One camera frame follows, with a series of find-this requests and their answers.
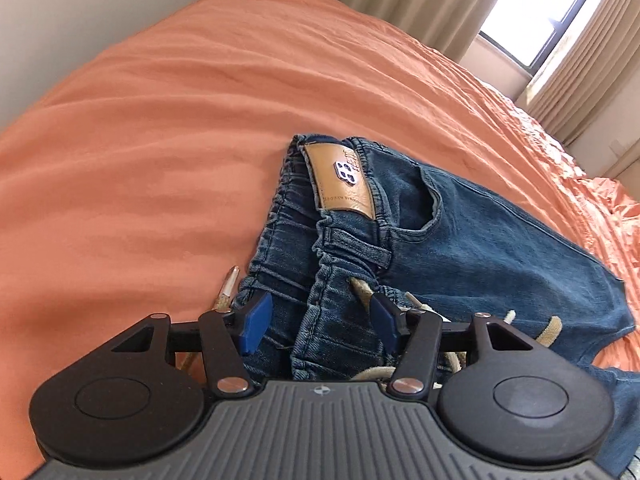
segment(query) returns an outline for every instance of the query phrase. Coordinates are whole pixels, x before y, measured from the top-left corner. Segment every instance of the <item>dark window frame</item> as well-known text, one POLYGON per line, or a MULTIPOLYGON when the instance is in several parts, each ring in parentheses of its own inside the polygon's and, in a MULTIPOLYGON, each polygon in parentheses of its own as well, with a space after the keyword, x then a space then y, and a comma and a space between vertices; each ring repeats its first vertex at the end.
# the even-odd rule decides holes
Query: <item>dark window frame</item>
POLYGON ((522 63, 513 54, 511 54, 511 52, 504 48, 500 43, 495 41, 494 38, 485 34, 482 30, 479 34, 482 38, 491 43, 495 48, 499 49, 503 54, 508 56, 513 62, 529 72, 529 74, 534 75, 538 70, 540 70, 540 67, 542 67, 543 63, 546 61, 546 58, 549 57, 551 51, 555 49, 562 36, 564 36, 566 30, 569 28, 569 25, 571 25, 571 22, 577 16, 585 1, 586 0, 574 0, 574 2, 567 10, 566 14, 562 17, 562 20, 560 20, 559 22, 549 19, 549 22, 551 22, 551 25, 553 25, 554 31, 548 38, 548 40, 546 40, 546 43, 536 54, 536 57, 533 59, 529 66, 522 63))

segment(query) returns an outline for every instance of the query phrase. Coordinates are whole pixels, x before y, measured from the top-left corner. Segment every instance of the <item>leather patch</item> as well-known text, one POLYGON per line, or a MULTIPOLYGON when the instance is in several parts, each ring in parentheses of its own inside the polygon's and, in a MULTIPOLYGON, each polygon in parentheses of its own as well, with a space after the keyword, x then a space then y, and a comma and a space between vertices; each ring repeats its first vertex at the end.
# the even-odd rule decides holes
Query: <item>leather patch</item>
POLYGON ((304 149, 316 180, 321 208, 357 211, 375 219, 369 184, 356 152, 329 142, 306 144, 304 149))

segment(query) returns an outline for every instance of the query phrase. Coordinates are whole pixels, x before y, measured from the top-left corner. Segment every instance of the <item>wrinkled sheet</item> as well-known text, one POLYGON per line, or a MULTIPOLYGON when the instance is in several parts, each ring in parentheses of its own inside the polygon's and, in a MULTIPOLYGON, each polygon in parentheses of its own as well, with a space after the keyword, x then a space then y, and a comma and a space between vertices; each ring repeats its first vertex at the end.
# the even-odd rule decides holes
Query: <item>wrinkled sheet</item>
MULTIPOLYGON (((364 136, 500 193, 602 259, 640 313, 640 205, 498 92, 335 0, 201 0, 0 135, 0 478, 36 387, 151 312, 193 320, 255 249, 290 138, 364 136)), ((640 370, 638 332, 601 366, 640 370)))

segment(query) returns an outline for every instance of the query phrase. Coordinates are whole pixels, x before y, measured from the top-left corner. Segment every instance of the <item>jeans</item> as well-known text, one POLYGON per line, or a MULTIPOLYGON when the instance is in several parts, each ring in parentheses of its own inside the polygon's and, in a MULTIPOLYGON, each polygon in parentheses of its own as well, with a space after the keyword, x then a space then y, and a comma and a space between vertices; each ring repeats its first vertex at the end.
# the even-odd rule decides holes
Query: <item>jeans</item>
POLYGON ((615 422, 597 462, 617 476, 640 444, 640 374, 591 361, 634 329, 623 282, 531 215, 472 182, 361 138, 296 136, 237 304, 273 295, 271 327, 246 359, 257 379, 344 380, 393 365, 348 279, 365 280, 400 306, 406 291, 452 321, 503 317, 535 338, 562 319, 552 350, 600 380, 615 422), (375 218, 323 208, 307 148, 354 150, 375 218))

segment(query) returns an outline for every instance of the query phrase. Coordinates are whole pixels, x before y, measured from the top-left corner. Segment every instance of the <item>bright sunlight through window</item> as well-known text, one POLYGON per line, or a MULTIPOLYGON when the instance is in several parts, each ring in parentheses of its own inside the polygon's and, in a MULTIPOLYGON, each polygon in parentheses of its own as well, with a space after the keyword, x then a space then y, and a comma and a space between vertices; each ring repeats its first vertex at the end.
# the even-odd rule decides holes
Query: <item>bright sunlight through window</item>
POLYGON ((481 31, 531 71, 534 66, 538 68, 542 64, 544 59, 541 60, 540 55, 548 56, 583 2, 498 0, 481 31))

